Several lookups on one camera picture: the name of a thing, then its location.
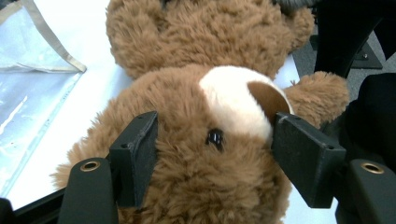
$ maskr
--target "clear plastic sheet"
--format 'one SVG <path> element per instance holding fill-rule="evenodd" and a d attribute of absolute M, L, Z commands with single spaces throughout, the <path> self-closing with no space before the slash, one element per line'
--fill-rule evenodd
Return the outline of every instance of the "clear plastic sheet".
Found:
<path fill-rule="evenodd" d="M 78 72 L 40 34 L 29 14 L 32 12 L 22 3 L 9 4 L 0 11 L 0 72 Z"/>
<path fill-rule="evenodd" d="M 35 7 L 34 1 L 27 5 Z M 0 197 L 12 188 L 83 72 L 38 31 L 27 5 L 22 0 L 0 11 Z M 41 32 L 51 36 L 36 15 Z"/>

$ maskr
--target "plush toy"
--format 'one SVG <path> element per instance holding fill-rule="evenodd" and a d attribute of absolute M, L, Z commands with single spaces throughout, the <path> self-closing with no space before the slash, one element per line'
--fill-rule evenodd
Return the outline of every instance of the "plush toy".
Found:
<path fill-rule="evenodd" d="M 309 10 L 286 15 L 272 0 L 111 0 L 106 25 L 116 62 L 135 81 L 69 151 L 57 186 L 155 110 L 158 160 L 142 208 L 120 208 L 120 222 L 281 222 L 290 182 L 272 157 L 276 112 L 319 127 L 348 103 L 346 82 L 331 74 L 285 90 L 273 82 L 311 35 Z"/>

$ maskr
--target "black equipment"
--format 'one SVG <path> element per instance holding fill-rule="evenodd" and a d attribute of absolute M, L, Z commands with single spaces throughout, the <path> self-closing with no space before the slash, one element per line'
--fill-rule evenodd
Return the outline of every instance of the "black equipment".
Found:
<path fill-rule="evenodd" d="M 0 201 L 0 223 L 118 223 L 119 206 L 140 207 L 156 162 L 157 113 L 136 117 L 106 159 L 76 164 L 66 189 L 12 211 Z M 276 114 L 273 153 L 311 208 L 339 204 L 340 224 L 396 223 L 396 175 L 373 161 L 345 161 L 346 150 L 305 120 Z"/>

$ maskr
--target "stuffed animal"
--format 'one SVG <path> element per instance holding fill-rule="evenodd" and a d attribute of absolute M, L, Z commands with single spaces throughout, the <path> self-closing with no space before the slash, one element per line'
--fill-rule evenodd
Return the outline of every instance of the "stuffed animal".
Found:
<path fill-rule="evenodd" d="M 273 82 L 311 35 L 309 10 L 285 15 L 272 0 L 111 0 L 106 25 L 116 62 L 135 81 L 69 151 L 57 186 L 155 110 L 158 160 L 142 207 L 120 208 L 121 223 L 280 223 L 290 182 L 272 157 L 276 112 L 319 127 L 348 103 L 335 75 L 285 90 Z"/>

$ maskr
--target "white fur patch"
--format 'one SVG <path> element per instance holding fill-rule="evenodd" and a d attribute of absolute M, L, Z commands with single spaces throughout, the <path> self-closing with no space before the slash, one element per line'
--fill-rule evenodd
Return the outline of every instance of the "white fur patch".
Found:
<path fill-rule="evenodd" d="M 224 132 L 249 133 L 269 140 L 272 127 L 262 108 L 248 89 L 249 82 L 261 82 L 276 89 L 286 100 L 285 93 L 269 77 L 236 66 L 219 66 L 201 80 L 209 107 Z"/>

